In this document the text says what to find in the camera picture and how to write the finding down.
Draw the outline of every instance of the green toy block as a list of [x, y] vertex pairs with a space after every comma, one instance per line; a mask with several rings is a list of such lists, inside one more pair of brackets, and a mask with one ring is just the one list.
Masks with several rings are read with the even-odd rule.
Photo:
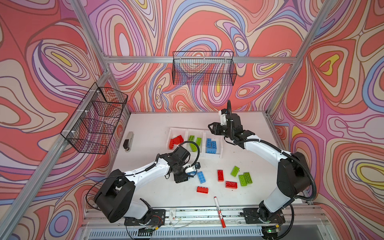
[[233, 170], [232, 170], [232, 172], [231, 172], [231, 175], [232, 176], [234, 176], [234, 177], [236, 177], [236, 175], [237, 175], [237, 173], [240, 171], [240, 168], [238, 168], [238, 167], [234, 167], [233, 168]]
[[199, 146], [201, 145], [201, 138], [200, 137], [197, 138], [196, 144], [199, 145]]
[[249, 172], [245, 172], [243, 174], [244, 174], [245, 180], [247, 181], [247, 184], [251, 184], [252, 179], [251, 179], [251, 175], [249, 174]]
[[[188, 140], [193, 142], [195, 140], [195, 136], [189, 136]], [[190, 143], [189, 145], [191, 146], [192, 152], [197, 152], [197, 147], [193, 143]]]
[[239, 180], [240, 180], [240, 185], [241, 185], [242, 187], [244, 187], [244, 186], [247, 185], [247, 181], [245, 180], [244, 175], [239, 175]]

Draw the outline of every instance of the blue circle pattern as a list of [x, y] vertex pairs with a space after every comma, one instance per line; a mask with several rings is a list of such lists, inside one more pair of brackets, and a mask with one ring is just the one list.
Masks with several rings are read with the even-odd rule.
[[[65, 229], [62, 232], [58, 232], [55, 229], [56, 221], [60, 217], [66, 217], [68, 219], [67, 226], [65, 227]], [[53, 237], [62, 237], [69, 231], [69, 229], [71, 228], [71, 225], [72, 225], [72, 213], [71, 213], [71, 211], [69, 211], [69, 210], [61, 211], [58, 214], [56, 214], [56, 216], [52, 219], [51, 223], [49, 224], [49, 233]]]

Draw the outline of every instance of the wire basket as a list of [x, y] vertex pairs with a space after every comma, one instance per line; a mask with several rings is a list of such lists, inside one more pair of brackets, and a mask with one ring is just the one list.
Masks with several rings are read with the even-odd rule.
[[175, 51], [174, 85], [233, 86], [237, 71], [232, 51]]
[[62, 135], [78, 152], [105, 154], [127, 100], [118, 90], [98, 87], [72, 129]]

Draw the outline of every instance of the white plastic tray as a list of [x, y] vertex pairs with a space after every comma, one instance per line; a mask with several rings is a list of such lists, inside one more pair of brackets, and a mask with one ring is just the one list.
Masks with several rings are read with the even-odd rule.
[[[169, 149], [169, 141], [179, 135], [183, 137], [184, 141], [187, 141], [189, 136], [191, 135], [195, 136], [195, 140], [198, 137], [201, 138], [200, 157], [222, 158], [223, 136], [213, 135], [209, 130], [170, 127], [169, 133], [168, 133], [168, 139], [167, 139], [168, 150], [171, 150], [171, 151], [175, 150], [176, 147], [174, 147], [173, 149]], [[212, 141], [216, 141], [216, 148], [217, 148], [216, 154], [206, 153], [205, 144], [207, 142], [207, 138], [210, 138]], [[192, 149], [189, 144], [185, 144], [183, 145], [183, 147], [190, 152], [191, 157], [195, 157], [197, 155], [197, 152], [192, 152]]]

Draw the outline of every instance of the metal beam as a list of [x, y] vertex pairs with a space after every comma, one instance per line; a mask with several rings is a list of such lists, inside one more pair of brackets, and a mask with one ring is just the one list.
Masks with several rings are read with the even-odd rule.
[[[98, 79], [97, 84], [104, 85], [108, 77], [109, 72], [104, 72]], [[96, 88], [97, 86], [94, 84], [91, 90], [95, 91]], [[84, 98], [77, 111], [68, 121], [64, 129], [65, 131], [72, 129], [73, 125], [81, 116], [82, 110], [84, 110], [91, 101], [92, 96], [93, 94], [88, 94]], [[39, 166], [37, 166], [31, 178], [24, 185], [19, 195], [0, 220], [0, 239], [8, 239], [8, 237], [13, 233], [67, 145], [68, 141], [65, 140], [62, 135], [59, 135], [47, 155], [41, 161]]]
[[103, 52], [103, 50], [99, 44], [99, 41], [96, 37], [96, 34], [93, 31], [91, 22], [89, 21], [88, 15], [85, 12], [83, 5], [80, 3], [79, 0], [70, 0], [70, 1], [71, 1], [71, 5], [73, 7], [73, 10], [76, 13], [77, 18], [79, 19], [79, 22], [80, 22], [81, 26], [83, 27], [84, 35], [85, 35], [86, 39], [88, 40], [89, 44], [92, 46], [92, 48], [96, 54], [97, 59], [99, 60], [100, 64], [103, 66], [104, 70], [107, 70], [111, 73], [110, 81], [109, 81], [111, 86], [114, 89], [120, 91], [120, 87], [119, 87], [114, 75], [112, 74], [112, 71], [109, 67], [109, 64], [107, 64], [104, 61], [105, 53]]
[[322, 24], [324, 23], [325, 19], [327, 18], [329, 12], [333, 8], [334, 4], [336, 3], [336, 0], [324, 0], [323, 5], [321, 6], [319, 13], [317, 14], [315, 20], [313, 21], [307, 35], [305, 36], [300, 49], [297, 53], [297, 60], [293, 65], [291, 65], [285, 74], [283, 80], [281, 81], [280, 85], [278, 86], [275, 94], [272, 97], [271, 102], [269, 103], [267, 107], [267, 113], [270, 113], [272, 109], [278, 104], [278, 101], [282, 97], [283, 93], [285, 92], [286, 88], [288, 87], [291, 79], [293, 78], [293, 75], [295, 74], [296, 70], [299, 68], [301, 61], [304, 58], [305, 53], [308, 51], [311, 43], [313, 42], [314, 38], [316, 37], [316, 34], [319, 32]]
[[[106, 63], [172, 63], [171, 56], [106, 56]], [[296, 57], [233, 57], [234, 63], [295, 63]]]

